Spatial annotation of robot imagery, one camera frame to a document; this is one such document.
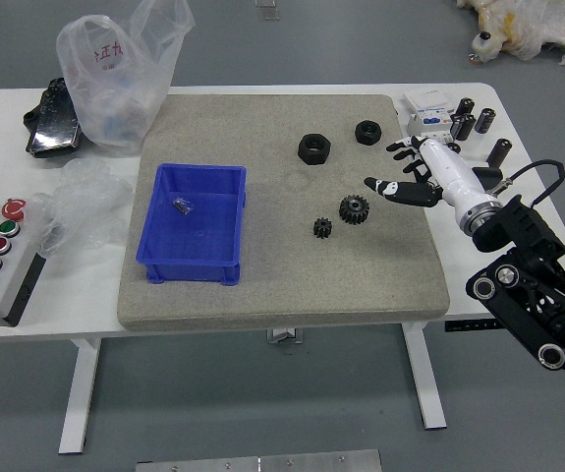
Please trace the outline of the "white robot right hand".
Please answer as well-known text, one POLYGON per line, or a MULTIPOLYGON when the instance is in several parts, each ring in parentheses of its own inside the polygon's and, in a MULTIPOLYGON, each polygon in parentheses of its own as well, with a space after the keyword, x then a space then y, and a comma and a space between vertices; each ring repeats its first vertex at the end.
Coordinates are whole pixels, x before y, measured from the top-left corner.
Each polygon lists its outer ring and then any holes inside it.
POLYGON ((367 177, 364 183, 386 200, 415 207, 434 207, 443 200, 455 209, 455 220, 463 232, 478 218, 501 209, 496 197, 487 193, 475 172, 446 145, 430 138, 410 136, 386 148, 396 160, 411 156, 404 169, 413 182, 392 182, 367 177))

